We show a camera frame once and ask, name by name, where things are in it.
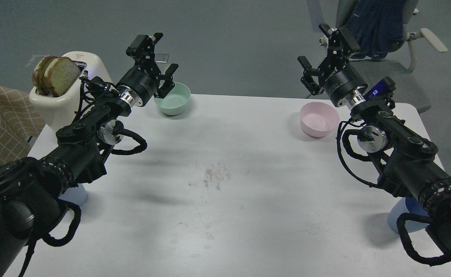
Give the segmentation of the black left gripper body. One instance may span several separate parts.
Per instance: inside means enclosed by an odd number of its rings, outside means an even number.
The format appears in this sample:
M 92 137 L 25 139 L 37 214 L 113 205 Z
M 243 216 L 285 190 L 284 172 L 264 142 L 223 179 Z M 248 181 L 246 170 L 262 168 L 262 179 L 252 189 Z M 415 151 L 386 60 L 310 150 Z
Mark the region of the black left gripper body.
M 120 79 L 116 88 L 120 99 L 131 107 L 146 105 L 150 98 L 155 98 L 156 90 L 164 83 L 159 80 L 163 73 L 154 60 L 155 46 L 151 36 L 138 35 L 125 51 L 135 63 Z

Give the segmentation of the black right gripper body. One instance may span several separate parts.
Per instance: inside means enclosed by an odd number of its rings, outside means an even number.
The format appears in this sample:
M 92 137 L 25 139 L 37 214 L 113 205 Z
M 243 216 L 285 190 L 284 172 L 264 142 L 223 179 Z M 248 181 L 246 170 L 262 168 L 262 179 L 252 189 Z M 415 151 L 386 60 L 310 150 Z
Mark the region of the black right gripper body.
M 350 57 L 361 48 L 349 29 L 333 30 L 331 38 L 327 38 L 327 54 L 318 67 L 323 72 L 319 85 L 334 106 L 355 107 L 365 101 L 362 93 L 368 87 L 349 64 Z

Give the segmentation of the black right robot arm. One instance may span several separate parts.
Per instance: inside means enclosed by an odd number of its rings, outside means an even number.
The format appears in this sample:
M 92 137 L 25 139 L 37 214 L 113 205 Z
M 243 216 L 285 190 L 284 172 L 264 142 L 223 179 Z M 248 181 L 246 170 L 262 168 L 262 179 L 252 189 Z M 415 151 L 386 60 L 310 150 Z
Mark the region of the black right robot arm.
M 304 56 L 302 84 L 313 95 L 327 93 L 336 107 L 346 106 L 350 118 L 338 125 L 338 157 L 350 174 L 342 149 L 354 159 L 371 162 L 378 182 L 359 179 L 393 197 L 411 197 L 426 215 L 403 213 L 396 219 L 403 249 L 428 266 L 451 263 L 451 176 L 434 159 L 438 147 L 405 125 L 393 113 L 395 82 L 384 77 L 368 89 L 349 59 L 361 48 L 349 29 L 319 25 L 327 37 L 327 55 L 317 68 Z

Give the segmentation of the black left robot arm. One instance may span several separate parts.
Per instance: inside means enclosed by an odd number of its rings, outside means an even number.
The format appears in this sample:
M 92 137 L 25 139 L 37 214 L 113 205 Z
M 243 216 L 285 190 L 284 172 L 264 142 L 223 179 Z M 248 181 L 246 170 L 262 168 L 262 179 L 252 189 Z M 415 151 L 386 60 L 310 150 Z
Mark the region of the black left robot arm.
M 151 97 L 165 98 L 174 89 L 178 65 L 161 73 L 155 46 L 162 33 L 138 35 L 126 50 L 134 66 L 117 84 L 86 74 L 82 85 L 94 96 L 73 122 L 56 132 L 58 147 L 41 159 L 25 157 L 0 167 L 0 277 L 23 247 L 27 253 L 23 276 L 39 240 L 62 247 L 74 237 L 81 221 L 78 204 L 60 199 L 68 188 L 89 184 L 106 175 L 110 154 L 133 155 L 147 148 L 137 133 L 124 128 L 134 105 L 144 106 Z

